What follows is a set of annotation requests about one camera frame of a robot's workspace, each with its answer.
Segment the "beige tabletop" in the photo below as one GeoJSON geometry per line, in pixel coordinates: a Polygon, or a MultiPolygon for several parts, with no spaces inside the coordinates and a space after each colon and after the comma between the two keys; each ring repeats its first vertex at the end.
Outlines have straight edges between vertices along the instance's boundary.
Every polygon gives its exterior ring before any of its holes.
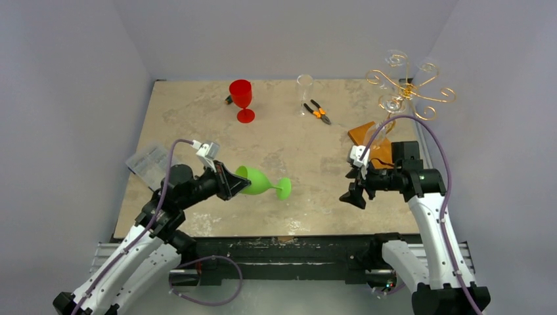
{"type": "MultiPolygon", "coordinates": [[[[346,162],[353,143],[347,132],[381,121],[381,90],[362,80],[316,80],[313,98],[332,125],[298,115],[294,80],[253,81],[250,105],[256,119],[236,120],[239,108],[224,105],[230,81],[155,82],[137,148],[159,141],[166,148],[177,138],[220,144],[217,159],[234,172],[240,165],[261,169],[272,182],[292,180],[292,194],[279,201],[274,191],[239,194],[229,201],[212,197],[186,210],[180,229],[191,236],[287,236],[325,234],[417,233],[414,218],[397,192],[378,192],[365,210],[338,201],[351,180],[346,162]]],[[[414,123],[397,121],[391,141],[416,140],[414,123]]],[[[195,150],[179,144],[175,156],[201,175],[195,150]]],[[[152,192],[131,174],[114,233],[127,234],[152,192]]]]}

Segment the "transparent cup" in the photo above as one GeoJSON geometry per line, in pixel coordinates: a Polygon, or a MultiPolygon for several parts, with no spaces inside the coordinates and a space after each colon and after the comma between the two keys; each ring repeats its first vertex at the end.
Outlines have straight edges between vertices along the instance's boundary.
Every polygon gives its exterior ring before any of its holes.
{"type": "Polygon", "coordinates": [[[296,79],[296,91],[298,92],[299,115],[304,116],[309,114],[303,108],[303,103],[309,103],[311,95],[313,94],[313,78],[309,74],[301,74],[296,79]]]}

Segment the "orange wooden board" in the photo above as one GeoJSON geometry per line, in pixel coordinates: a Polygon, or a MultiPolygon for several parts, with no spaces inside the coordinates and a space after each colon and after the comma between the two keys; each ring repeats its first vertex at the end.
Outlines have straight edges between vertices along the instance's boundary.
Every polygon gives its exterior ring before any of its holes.
{"type": "MultiPolygon", "coordinates": [[[[348,136],[350,137],[350,139],[352,139],[352,142],[354,142],[354,144],[356,144],[357,146],[365,146],[366,144],[364,143],[364,138],[365,138],[365,134],[367,133],[367,129],[369,129],[369,127],[373,126],[375,124],[374,121],[370,121],[368,123],[366,123],[365,125],[361,125],[360,127],[356,127],[350,131],[348,131],[348,136]]],[[[393,163],[393,161],[391,160],[391,141],[389,141],[389,139],[385,138],[385,141],[383,141],[383,143],[381,143],[381,145],[379,146],[379,149],[375,149],[372,150],[369,158],[378,158],[383,162],[386,163],[393,163]]],[[[373,163],[373,166],[375,166],[376,169],[384,169],[384,168],[391,168],[385,165],[382,165],[381,163],[379,163],[379,161],[377,160],[372,160],[371,163],[373,163]]]]}

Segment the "table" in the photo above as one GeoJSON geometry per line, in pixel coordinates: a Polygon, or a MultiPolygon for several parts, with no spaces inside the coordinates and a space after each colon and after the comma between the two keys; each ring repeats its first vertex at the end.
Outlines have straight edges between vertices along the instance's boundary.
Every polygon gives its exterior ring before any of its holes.
{"type": "MultiPolygon", "coordinates": [[[[157,81],[154,84],[138,149],[152,141],[169,148],[177,138],[212,140],[217,156],[234,172],[240,165],[261,169],[272,182],[292,180],[292,194],[279,201],[273,191],[237,195],[229,201],[210,198],[186,210],[180,229],[191,236],[287,236],[418,233],[414,217],[397,192],[377,193],[365,210],[338,198],[351,180],[346,162],[353,145],[347,132],[371,120],[382,121],[381,90],[364,79],[316,80],[313,98],[327,111],[332,125],[315,116],[300,117],[294,80],[252,81],[250,105],[256,119],[236,120],[239,108],[224,105],[230,81],[157,81]]],[[[416,140],[413,121],[400,119],[391,141],[416,140]]],[[[420,142],[422,157],[426,152],[420,142]]],[[[202,173],[193,148],[179,144],[175,156],[202,173]]],[[[122,238],[152,192],[130,174],[115,238],[122,238]]]]}

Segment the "gray floor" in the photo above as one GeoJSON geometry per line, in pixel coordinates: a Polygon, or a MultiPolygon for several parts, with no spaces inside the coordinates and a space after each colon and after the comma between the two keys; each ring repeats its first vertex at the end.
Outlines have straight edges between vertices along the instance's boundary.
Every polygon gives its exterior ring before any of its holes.
{"type": "MultiPolygon", "coordinates": [[[[205,301],[218,301],[228,297],[236,284],[237,280],[226,280],[222,286],[198,287],[188,295],[205,301]]],[[[345,285],[337,281],[245,281],[240,295],[231,303],[219,307],[200,306],[170,295],[168,291],[168,282],[161,279],[128,314],[413,314],[408,289],[387,299],[377,299],[367,285],[345,285]]]]}

